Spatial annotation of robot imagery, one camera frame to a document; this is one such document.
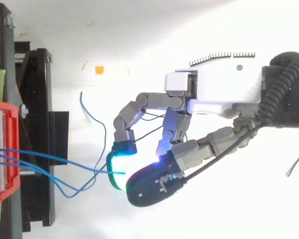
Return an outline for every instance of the orange sticker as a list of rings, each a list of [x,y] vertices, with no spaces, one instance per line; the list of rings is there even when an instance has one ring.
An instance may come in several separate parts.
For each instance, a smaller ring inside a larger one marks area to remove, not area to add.
[[[103,72],[104,72],[104,67],[103,66],[96,66],[95,67],[95,73],[97,75],[101,75],[101,74],[103,74]]]

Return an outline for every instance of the black plastic cover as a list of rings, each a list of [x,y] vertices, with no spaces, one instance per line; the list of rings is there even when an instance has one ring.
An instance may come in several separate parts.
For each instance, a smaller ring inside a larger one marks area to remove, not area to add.
[[[172,152],[168,151],[159,158],[159,162],[150,164],[129,178],[126,184],[129,202],[137,207],[146,207],[170,197],[186,183],[184,178],[167,181],[165,183],[167,192],[161,192],[162,186],[156,181],[159,181],[162,176],[178,172],[180,168]]]

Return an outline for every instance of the white wall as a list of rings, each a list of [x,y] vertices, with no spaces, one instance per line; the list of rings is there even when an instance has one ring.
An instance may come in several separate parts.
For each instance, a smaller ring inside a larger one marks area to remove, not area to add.
[[[69,159],[89,166],[102,151],[104,132],[82,111],[80,91],[86,107],[108,127],[109,152],[119,110],[140,92],[163,92],[165,74],[187,67],[189,60],[256,51],[266,65],[278,53],[299,52],[299,0],[3,2],[16,15],[16,40],[53,51],[53,109],[70,111]],[[103,75],[95,75],[96,65],[105,67]],[[159,124],[161,119],[140,122],[136,137]],[[188,136],[197,139],[230,124],[194,116]],[[154,155],[159,139],[156,132],[140,141],[139,151]],[[299,238],[299,165],[285,177],[298,155],[299,129],[262,129],[247,148],[148,208],[130,205],[100,175],[94,188],[74,199],[56,190],[56,222],[50,228],[33,223],[24,238]],[[56,167],[55,174],[77,187],[92,176],[72,166]]]

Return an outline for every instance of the metal bolt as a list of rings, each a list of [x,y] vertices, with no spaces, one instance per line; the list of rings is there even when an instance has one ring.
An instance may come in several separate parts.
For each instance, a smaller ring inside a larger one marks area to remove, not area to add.
[[[14,22],[13,22],[13,14],[9,13],[5,19],[4,19],[4,23],[8,28],[15,28]]]
[[[53,57],[51,54],[46,55],[46,62],[49,64],[53,63]]]
[[[238,71],[241,71],[241,70],[243,69],[243,66],[242,66],[242,65],[238,65],[238,66],[236,67],[236,69],[237,69]]]
[[[25,119],[26,115],[29,113],[29,110],[25,107],[25,105],[20,106],[20,114],[22,119]]]

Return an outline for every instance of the black panel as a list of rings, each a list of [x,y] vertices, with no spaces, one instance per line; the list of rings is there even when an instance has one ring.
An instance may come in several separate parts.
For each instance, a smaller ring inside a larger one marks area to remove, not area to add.
[[[68,158],[69,112],[49,112],[51,122],[51,151],[60,158]],[[67,163],[52,161],[51,165],[66,165]]]
[[[21,119],[20,149],[33,150],[67,158],[69,112],[52,112],[50,64],[45,49],[27,51],[22,64],[16,64],[20,77],[19,91],[29,110]],[[66,164],[38,156],[20,155],[54,174],[53,166]],[[51,226],[55,220],[54,184],[46,176],[21,177],[23,231],[30,230],[30,222],[42,221]]]
[[[25,53],[30,50],[29,41],[16,41],[14,43],[14,52],[15,53]]]

